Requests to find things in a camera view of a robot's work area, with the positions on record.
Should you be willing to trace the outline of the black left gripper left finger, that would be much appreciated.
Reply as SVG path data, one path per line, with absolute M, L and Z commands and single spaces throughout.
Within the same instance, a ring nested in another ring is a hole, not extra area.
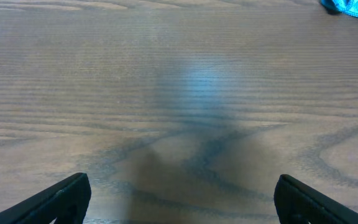
M 90 199 L 88 176 L 78 172 L 0 212 L 0 224 L 82 224 Z

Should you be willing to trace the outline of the blue microfiber cloth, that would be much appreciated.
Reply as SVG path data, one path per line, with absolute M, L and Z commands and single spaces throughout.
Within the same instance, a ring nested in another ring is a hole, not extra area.
M 320 0 L 329 10 L 358 18 L 358 0 Z

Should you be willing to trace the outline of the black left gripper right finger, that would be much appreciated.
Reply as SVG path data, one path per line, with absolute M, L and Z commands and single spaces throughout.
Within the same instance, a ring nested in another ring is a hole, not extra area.
M 273 200 L 281 224 L 358 224 L 358 213 L 282 174 Z

